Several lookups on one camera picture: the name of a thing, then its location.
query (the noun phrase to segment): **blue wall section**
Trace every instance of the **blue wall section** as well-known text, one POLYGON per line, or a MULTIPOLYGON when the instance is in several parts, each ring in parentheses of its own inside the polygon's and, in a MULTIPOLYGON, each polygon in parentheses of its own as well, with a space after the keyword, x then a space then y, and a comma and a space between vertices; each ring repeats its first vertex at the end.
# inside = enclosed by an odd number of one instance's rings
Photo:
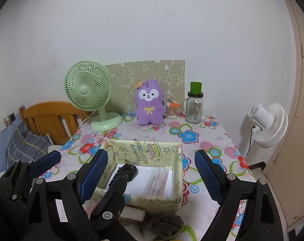
POLYGON ((5 150, 9 142, 8 133, 10 132, 10 137, 11 137, 21 123, 22 120, 20 114, 18 113, 16 114, 16 120, 3 132, 0 131, 0 172, 6 170, 5 150))

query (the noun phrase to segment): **plush toy foot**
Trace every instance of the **plush toy foot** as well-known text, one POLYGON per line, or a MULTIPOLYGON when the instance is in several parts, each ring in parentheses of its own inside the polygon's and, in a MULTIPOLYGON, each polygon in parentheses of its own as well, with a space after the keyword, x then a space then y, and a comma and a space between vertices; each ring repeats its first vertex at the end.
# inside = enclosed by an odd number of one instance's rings
POLYGON ((153 117, 153 118, 151 118, 151 123, 153 125, 161 125, 161 124, 163 124, 163 117, 162 116, 153 117))
POLYGON ((149 125, 150 124, 150 119, 147 117, 147 115, 141 116, 141 117, 138 118, 137 124, 141 125, 141 126, 149 125))

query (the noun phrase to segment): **floral tablecloth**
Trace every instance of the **floral tablecloth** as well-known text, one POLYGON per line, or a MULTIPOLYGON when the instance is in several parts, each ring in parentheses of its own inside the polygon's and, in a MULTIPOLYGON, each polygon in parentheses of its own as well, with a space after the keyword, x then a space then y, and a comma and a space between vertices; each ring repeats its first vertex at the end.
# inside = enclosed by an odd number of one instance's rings
MULTIPOLYGON (((104 140, 109 138, 142 141, 178 142, 182 144, 183 200, 179 211, 185 225, 178 240, 200 240, 219 206, 210 198, 194 164, 194 153, 204 149, 212 161, 227 173, 234 173, 242 180, 255 181, 249 167, 233 144, 220 122, 205 115, 198 125, 185 122, 184 114, 175 119, 164 119, 159 126, 139 126, 134 114, 123 114, 123 123, 109 131, 93 131, 83 126, 61 149, 62 160, 44 173, 47 181, 63 179, 90 161, 104 140)), ((246 201, 241 201, 228 240, 234 240, 241 224, 246 201)))

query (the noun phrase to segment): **plaid pillow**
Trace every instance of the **plaid pillow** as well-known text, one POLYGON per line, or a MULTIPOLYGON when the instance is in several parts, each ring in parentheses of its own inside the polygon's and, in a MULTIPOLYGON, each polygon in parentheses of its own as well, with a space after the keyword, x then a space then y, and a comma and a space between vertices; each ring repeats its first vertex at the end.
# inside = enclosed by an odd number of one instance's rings
POLYGON ((39 136, 28 132, 26 124, 18 126, 13 136, 10 138, 5 151, 5 160, 9 168, 17 159, 21 162, 30 160, 36 161, 47 154, 48 147, 51 146, 49 135, 39 136))

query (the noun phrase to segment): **green cap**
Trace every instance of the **green cap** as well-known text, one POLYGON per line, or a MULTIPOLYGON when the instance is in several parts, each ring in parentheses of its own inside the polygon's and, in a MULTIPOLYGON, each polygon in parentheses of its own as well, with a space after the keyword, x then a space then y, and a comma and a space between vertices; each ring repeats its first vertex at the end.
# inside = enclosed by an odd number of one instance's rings
POLYGON ((201 94, 202 83, 199 82, 190 82, 190 93, 191 94, 201 94))

